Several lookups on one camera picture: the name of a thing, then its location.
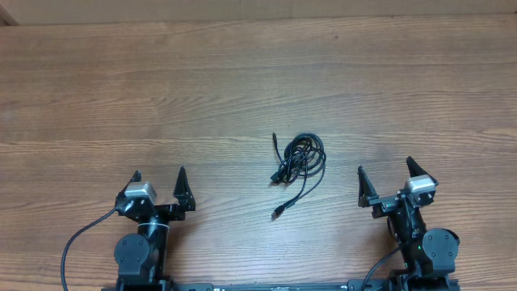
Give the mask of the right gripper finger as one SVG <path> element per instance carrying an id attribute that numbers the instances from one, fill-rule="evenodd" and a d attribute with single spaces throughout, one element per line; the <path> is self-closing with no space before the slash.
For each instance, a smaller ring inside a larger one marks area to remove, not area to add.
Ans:
<path id="1" fill-rule="evenodd" d="M 358 167 L 357 174 L 359 177 L 358 206 L 361 208 L 366 208 L 371 205 L 370 201 L 378 199 L 379 195 L 377 194 L 375 188 L 367 176 L 366 171 L 362 166 Z"/>
<path id="2" fill-rule="evenodd" d="M 411 157 L 408 156 L 406 158 L 406 165 L 408 167 L 409 173 L 411 177 L 421 176 L 421 175 L 428 175 L 429 178 L 433 181 L 435 186 L 439 185 L 439 182 L 437 179 L 435 179 L 431 174 L 429 174 L 427 171 L 425 171 L 423 168 L 421 168 L 418 163 Z"/>

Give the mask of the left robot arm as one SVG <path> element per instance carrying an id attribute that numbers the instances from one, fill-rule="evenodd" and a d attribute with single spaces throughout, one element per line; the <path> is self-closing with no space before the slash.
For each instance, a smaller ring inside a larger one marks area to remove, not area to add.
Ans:
<path id="1" fill-rule="evenodd" d="M 196 202 L 181 167 L 174 186 L 174 204 L 158 205 L 157 193 L 149 181 L 136 171 L 117 194 L 115 211 L 137 223 L 137 231 L 116 244 L 118 264 L 117 290 L 177 290 L 171 276 L 165 274 L 169 223 L 183 221 L 195 211 Z"/>

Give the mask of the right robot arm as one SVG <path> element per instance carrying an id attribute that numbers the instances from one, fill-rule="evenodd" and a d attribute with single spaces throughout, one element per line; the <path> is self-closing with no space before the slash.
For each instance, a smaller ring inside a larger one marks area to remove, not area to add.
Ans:
<path id="1" fill-rule="evenodd" d="M 406 159 L 410 177 L 392 196 L 377 194 L 363 167 L 358 167 L 358 206 L 370 208 L 374 218 L 387 218 L 395 249 L 380 259 L 359 281 L 362 290 L 458 290 L 457 280 L 449 275 L 456 270 L 455 259 L 460 239 L 444 228 L 428 229 L 421 208 L 434 202 L 437 179 L 423 170 L 412 157 Z M 401 253 L 403 269 L 395 269 L 383 280 L 374 272 L 396 253 Z"/>

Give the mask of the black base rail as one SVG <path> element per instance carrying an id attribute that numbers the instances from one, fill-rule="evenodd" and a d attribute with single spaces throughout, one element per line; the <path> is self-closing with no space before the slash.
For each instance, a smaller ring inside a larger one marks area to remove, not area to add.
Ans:
<path id="1" fill-rule="evenodd" d="M 396 285 L 389 285 L 389 280 L 370 279 L 365 287 L 361 279 L 352 279 L 346 283 L 301 283 L 293 285 L 212 285 L 174 284 L 158 287 L 106 287 L 102 291 L 116 290 L 174 290 L 174 291 L 389 291 L 401 290 Z"/>

